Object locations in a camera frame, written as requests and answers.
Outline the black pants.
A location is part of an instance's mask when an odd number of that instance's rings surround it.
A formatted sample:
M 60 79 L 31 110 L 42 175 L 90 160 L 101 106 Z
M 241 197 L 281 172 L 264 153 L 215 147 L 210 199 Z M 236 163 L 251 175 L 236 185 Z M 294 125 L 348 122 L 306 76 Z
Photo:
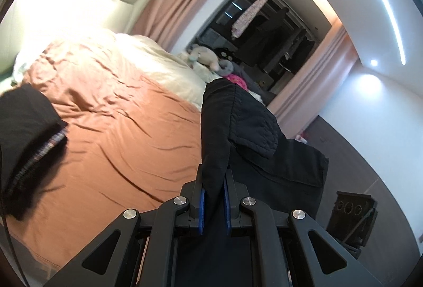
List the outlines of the black pants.
M 250 240 L 230 236 L 225 224 L 226 171 L 270 208 L 301 209 L 315 217 L 328 159 L 288 139 L 275 116 L 240 86 L 216 79 L 204 92 L 201 163 L 204 231 L 178 242 L 175 285 L 251 286 Z

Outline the orange-brown bed blanket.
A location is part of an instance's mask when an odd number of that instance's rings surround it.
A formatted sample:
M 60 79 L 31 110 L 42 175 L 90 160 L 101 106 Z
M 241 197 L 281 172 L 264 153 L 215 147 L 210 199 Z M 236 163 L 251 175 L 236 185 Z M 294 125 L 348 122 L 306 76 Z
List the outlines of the orange-brown bed blanket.
M 200 113 L 115 49 L 50 44 L 24 82 L 68 124 L 67 150 L 11 234 L 60 269 L 124 210 L 157 208 L 196 176 Z

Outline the pink fluffy cloth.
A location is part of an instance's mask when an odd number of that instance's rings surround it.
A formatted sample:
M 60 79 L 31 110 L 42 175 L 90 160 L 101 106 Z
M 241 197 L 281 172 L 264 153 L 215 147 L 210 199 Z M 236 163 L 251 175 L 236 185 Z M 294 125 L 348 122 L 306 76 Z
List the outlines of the pink fluffy cloth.
M 247 83 L 245 82 L 245 80 L 242 77 L 237 76 L 235 74 L 230 74 L 230 75 L 226 76 L 226 79 L 229 80 L 230 82 L 232 82 L 233 84 L 238 85 L 239 87 L 241 87 L 245 91 L 248 90 Z

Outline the black box on floor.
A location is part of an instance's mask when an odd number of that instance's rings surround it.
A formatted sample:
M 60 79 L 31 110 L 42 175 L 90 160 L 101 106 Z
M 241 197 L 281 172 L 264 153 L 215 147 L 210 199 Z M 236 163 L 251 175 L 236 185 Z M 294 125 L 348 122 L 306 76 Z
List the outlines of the black box on floor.
M 336 194 L 326 231 L 358 259 L 376 222 L 378 202 L 371 195 L 341 191 Z

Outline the grey plush elephant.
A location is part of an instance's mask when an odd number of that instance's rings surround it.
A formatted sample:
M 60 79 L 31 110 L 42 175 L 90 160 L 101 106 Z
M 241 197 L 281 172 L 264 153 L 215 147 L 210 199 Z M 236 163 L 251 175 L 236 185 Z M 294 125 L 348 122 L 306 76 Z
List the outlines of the grey plush elephant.
M 217 74 L 221 77 L 226 77 L 233 73 L 234 66 L 231 61 L 221 59 L 219 60 L 219 70 Z

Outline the beige plush toy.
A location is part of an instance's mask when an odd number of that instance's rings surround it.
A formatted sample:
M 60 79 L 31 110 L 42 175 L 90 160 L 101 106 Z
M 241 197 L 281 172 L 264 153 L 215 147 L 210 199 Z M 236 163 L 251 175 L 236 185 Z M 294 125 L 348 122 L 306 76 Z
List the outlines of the beige plush toy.
M 217 55 L 210 48 L 205 46 L 194 44 L 188 53 L 188 60 L 190 62 L 196 61 L 205 65 L 215 73 L 220 69 Z

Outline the right pink curtain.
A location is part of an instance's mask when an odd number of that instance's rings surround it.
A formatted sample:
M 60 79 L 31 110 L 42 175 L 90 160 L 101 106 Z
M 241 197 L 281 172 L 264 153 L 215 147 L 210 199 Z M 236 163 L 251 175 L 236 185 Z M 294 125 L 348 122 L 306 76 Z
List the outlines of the right pink curtain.
M 358 54 L 343 24 L 334 23 L 311 57 L 268 106 L 286 137 L 294 138 L 307 128 L 357 60 Z

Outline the hanging dark coat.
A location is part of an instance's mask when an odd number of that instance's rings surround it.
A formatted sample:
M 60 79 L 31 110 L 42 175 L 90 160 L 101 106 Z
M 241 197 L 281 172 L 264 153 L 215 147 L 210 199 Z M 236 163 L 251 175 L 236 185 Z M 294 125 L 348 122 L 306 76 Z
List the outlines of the hanging dark coat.
M 259 42 L 265 40 L 276 40 L 284 42 L 287 39 L 287 26 L 285 25 L 285 17 L 290 12 L 288 8 L 282 8 L 280 11 L 272 15 L 262 25 L 258 27 Z

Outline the hanging floral garment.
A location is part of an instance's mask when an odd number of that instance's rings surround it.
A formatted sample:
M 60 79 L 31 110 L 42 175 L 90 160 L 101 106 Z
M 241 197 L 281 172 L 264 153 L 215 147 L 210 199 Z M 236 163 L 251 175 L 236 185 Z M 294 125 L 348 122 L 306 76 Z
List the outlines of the hanging floral garment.
M 235 21 L 231 29 L 231 39 L 238 39 L 256 15 L 261 11 L 268 0 L 256 0 L 242 15 Z

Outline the stack of folded black clothes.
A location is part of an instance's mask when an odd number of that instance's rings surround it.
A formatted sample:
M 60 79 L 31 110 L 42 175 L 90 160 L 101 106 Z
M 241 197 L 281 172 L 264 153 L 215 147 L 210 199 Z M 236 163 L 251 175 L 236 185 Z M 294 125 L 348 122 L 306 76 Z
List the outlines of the stack of folded black clothes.
M 23 218 L 66 143 L 67 123 L 42 92 L 25 84 L 1 96 L 1 193 L 7 215 Z

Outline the cream padded headboard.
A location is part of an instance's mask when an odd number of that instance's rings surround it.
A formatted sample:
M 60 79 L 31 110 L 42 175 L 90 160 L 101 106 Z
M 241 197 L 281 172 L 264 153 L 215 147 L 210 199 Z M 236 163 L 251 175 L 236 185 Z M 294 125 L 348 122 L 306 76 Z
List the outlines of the cream padded headboard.
M 128 33 L 150 0 L 14 0 L 1 21 L 1 74 L 19 53 L 37 55 L 54 40 L 107 28 Z

